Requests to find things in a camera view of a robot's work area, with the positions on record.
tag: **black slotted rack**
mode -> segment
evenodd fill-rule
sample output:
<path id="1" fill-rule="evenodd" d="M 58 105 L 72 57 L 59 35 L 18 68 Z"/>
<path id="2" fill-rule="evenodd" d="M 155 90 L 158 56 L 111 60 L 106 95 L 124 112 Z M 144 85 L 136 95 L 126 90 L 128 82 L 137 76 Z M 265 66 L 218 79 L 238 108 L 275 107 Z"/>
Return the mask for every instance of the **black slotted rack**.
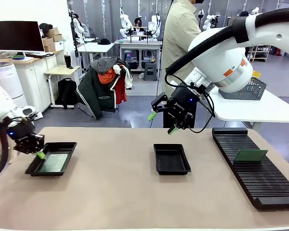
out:
<path id="1" fill-rule="evenodd" d="M 289 209 L 289 181 L 264 157 L 260 162 L 234 162 L 239 150 L 259 150 L 245 128 L 213 128 L 213 139 L 250 202 L 257 209 Z"/>

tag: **cardboard box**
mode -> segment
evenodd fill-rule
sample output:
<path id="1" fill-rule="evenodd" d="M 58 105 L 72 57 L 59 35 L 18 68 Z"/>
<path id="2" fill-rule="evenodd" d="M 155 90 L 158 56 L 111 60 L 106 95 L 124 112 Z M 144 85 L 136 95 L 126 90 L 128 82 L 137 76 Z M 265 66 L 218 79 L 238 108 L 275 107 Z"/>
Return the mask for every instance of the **cardboard box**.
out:
<path id="1" fill-rule="evenodd" d="M 50 35 L 59 35 L 59 30 L 57 27 L 53 28 L 53 29 L 50 29 L 47 33 L 46 33 L 46 36 L 49 36 Z"/>
<path id="2" fill-rule="evenodd" d="M 62 51 L 64 49 L 63 41 L 54 42 L 54 47 L 55 47 L 56 51 Z"/>
<path id="3" fill-rule="evenodd" d="M 63 40 L 62 35 L 49 35 L 49 37 L 53 38 L 55 42 L 60 42 Z"/>
<path id="4" fill-rule="evenodd" d="M 44 47 L 44 50 L 45 50 L 45 52 L 55 52 L 56 51 L 54 44 L 50 45 L 48 47 Z"/>
<path id="5" fill-rule="evenodd" d="M 53 45 L 53 38 L 42 38 L 43 46 L 48 47 L 50 45 Z"/>

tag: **orange stripe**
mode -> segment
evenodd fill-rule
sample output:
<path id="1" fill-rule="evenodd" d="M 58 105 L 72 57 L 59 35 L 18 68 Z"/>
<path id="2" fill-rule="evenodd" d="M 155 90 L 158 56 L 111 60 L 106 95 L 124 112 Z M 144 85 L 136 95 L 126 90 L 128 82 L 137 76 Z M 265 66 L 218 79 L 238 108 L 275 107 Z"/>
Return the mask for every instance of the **orange stripe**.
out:
<path id="1" fill-rule="evenodd" d="M 229 69 L 228 71 L 226 71 L 226 73 L 224 74 L 224 76 L 228 77 L 233 73 L 233 70 Z"/>
<path id="2" fill-rule="evenodd" d="M 245 60 L 244 59 L 242 59 L 242 62 L 241 62 L 241 66 L 244 66 L 245 65 Z"/>

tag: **black backpack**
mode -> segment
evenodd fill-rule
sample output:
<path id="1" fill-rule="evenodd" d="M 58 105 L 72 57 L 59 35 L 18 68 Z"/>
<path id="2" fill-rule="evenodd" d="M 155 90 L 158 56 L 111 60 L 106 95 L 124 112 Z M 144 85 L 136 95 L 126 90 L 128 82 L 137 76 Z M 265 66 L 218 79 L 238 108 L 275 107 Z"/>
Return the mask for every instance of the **black backpack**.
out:
<path id="1" fill-rule="evenodd" d="M 64 106 L 64 109 L 67 108 L 68 105 L 75 105 L 78 103 L 76 96 L 76 82 L 71 78 L 65 78 L 58 82 L 58 93 L 59 97 L 56 100 L 56 104 L 61 104 Z"/>

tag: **black cap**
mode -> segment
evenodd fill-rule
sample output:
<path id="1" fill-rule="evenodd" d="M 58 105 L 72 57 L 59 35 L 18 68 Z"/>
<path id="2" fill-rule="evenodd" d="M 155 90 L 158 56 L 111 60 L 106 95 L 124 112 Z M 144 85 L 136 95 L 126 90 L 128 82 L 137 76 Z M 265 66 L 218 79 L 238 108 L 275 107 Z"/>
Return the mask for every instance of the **black cap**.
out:
<path id="1" fill-rule="evenodd" d="M 103 39 L 101 39 L 101 41 L 100 41 L 98 44 L 99 44 L 99 45 L 109 45 L 110 42 L 109 42 L 108 39 L 103 38 Z"/>
<path id="2" fill-rule="evenodd" d="M 247 16 L 249 16 L 248 11 L 242 11 L 240 14 L 240 17 L 247 17 Z"/>

